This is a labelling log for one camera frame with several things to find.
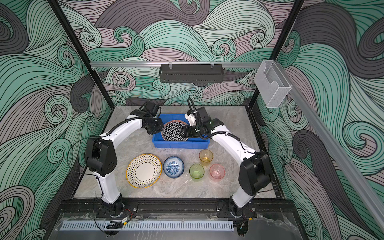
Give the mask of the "yellow rim patterned plate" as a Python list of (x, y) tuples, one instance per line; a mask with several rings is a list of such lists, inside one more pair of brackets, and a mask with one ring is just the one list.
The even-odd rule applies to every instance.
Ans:
[(184, 142), (187, 138), (180, 135), (187, 124), (180, 120), (172, 120), (164, 124), (161, 132), (162, 138), (167, 142)]

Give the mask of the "blue plastic bin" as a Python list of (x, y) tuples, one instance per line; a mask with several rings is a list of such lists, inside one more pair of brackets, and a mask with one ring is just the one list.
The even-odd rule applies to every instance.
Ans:
[[(189, 122), (184, 114), (161, 114), (160, 118), (164, 125), (170, 121), (179, 120), (189, 126)], [(210, 140), (202, 140), (200, 138), (192, 138), (182, 142), (165, 141), (161, 133), (153, 135), (152, 142), (158, 149), (207, 149), (210, 145)]]

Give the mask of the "blue white floral bowl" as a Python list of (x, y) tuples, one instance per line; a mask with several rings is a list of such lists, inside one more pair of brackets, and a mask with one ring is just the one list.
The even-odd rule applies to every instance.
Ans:
[(163, 172), (169, 178), (179, 178), (185, 170), (185, 164), (182, 159), (176, 156), (167, 158), (163, 163)]

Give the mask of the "yellow rim dotted plate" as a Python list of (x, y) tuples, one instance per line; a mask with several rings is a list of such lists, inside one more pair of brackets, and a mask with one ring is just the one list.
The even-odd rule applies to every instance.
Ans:
[(157, 182), (162, 174), (161, 160), (152, 154), (142, 154), (135, 157), (126, 171), (127, 182), (136, 189), (144, 189)]

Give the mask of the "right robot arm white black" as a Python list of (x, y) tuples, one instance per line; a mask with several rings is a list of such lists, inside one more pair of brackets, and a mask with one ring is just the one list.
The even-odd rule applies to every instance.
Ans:
[(212, 119), (204, 107), (196, 108), (191, 98), (187, 103), (189, 110), (185, 118), (189, 124), (182, 128), (180, 136), (186, 139), (211, 139), (221, 145), (240, 166), (240, 187), (230, 197), (230, 209), (236, 215), (270, 184), (273, 175), (270, 157), (277, 155), (250, 148), (232, 134), (221, 120)]

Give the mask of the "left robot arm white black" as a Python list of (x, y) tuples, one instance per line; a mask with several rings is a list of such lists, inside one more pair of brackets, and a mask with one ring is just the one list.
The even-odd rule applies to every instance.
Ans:
[(86, 165), (99, 183), (103, 207), (112, 216), (120, 215), (124, 208), (114, 173), (118, 163), (116, 148), (139, 129), (145, 129), (149, 135), (161, 132), (161, 113), (159, 105), (146, 102), (108, 132), (87, 139)]

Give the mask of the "yellow transparent cup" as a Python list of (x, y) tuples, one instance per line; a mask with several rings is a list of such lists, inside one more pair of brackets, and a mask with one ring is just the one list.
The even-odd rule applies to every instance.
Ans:
[(199, 153), (199, 159), (203, 166), (210, 165), (212, 163), (213, 158), (214, 158), (213, 153), (208, 149), (201, 150)]

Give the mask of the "green transparent cup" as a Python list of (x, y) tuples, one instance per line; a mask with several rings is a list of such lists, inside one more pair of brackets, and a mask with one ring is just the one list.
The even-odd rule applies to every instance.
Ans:
[(193, 181), (200, 181), (205, 175), (205, 169), (200, 164), (193, 164), (189, 168), (189, 174)]

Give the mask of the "pink transparent cup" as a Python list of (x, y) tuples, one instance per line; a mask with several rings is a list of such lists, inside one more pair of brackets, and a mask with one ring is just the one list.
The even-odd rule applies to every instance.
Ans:
[(209, 169), (209, 173), (214, 181), (220, 181), (226, 175), (225, 168), (220, 164), (213, 164)]

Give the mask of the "black wall tray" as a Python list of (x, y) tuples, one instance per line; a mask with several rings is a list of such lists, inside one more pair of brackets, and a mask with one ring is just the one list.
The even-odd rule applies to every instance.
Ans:
[(162, 64), (159, 75), (164, 83), (219, 83), (224, 69), (215, 64)]

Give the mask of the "clear acrylic wall holder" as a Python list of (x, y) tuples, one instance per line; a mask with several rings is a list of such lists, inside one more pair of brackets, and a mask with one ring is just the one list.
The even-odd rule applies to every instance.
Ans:
[(254, 82), (269, 109), (278, 108), (292, 89), (285, 69), (273, 60), (261, 63)]

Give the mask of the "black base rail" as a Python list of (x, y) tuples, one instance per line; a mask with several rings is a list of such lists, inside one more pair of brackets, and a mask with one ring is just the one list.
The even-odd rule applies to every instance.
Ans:
[(135, 199), (123, 198), (116, 207), (108, 207), (101, 200), (80, 199), (63, 201), (60, 213), (97, 213), (98, 217), (139, 217), (150, 214), (213, 214), (219, 218), (249, 218), (258, 213), (294, 212), (292, 201), (282, 199), (253, 199), (242, 208), (230, 199)]

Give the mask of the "aluminium back wall rail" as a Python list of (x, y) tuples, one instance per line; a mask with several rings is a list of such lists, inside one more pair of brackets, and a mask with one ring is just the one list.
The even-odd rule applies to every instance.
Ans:
[(222, 65), (223, 68), (254, 69), (261, 63), (251, 62), (146, 62), (146, 61), (95, 61), (90, 62), (93, 68), (159, 68), (161, 65)]

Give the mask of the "aluminium wall rail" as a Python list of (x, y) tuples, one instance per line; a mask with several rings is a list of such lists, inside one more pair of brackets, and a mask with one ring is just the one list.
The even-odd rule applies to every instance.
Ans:
[(146, 62), (146, 61), (95, 61), (90, 62), (93, 68), (159, 68), (161, 65), (222, 65), (223, 68), (254, 69), (261, 63), (251, 62)]
[(313, 126), (318, 137), (325, 145), (330, 156), (336, 161), (348, 181), (359, 195), (360, 199), (368, 209), (381, 230), (384, 229), (384, 203), (367, 179), (359, 171), (353, 160), (343, 148), (342, 144), (333, 135), (326, 126), (319, 114), (321, 113), (320, 98), (317, 97), (316, 90), (312, 87), (310, 81), (299, 74), (298, 70), (287, 71), (279, 63), (275, 63), (278, 73), (282, 74), (282, 78), (291, 87), (290, 94), (306, 116), (309, 123)]

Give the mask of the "aluminium right wall rail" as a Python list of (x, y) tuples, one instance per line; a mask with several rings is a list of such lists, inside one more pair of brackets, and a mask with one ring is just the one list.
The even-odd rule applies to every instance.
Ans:
[(316, 90), (312, 87), (310, 81), (299, 74), (298, 70), (287, 71), (279, 63), (275, 63), (278, 73), (282, 74), (282, 78), (291, 87), (290, 94), (306, 116), (309, 123), (313, 126), (318, 137), (325, 145), (330, 156), (336, 161), (348, 181), (359, 195), (360, 199), (368, 209), (381, 230), (384, 229), (384, 203), (367, 179), (359, 171), (353, 160), (343, 148), (342, 144), (333, 135), (326, 126), (319, 114), (321, 113), (320, 98), (317, 97)]

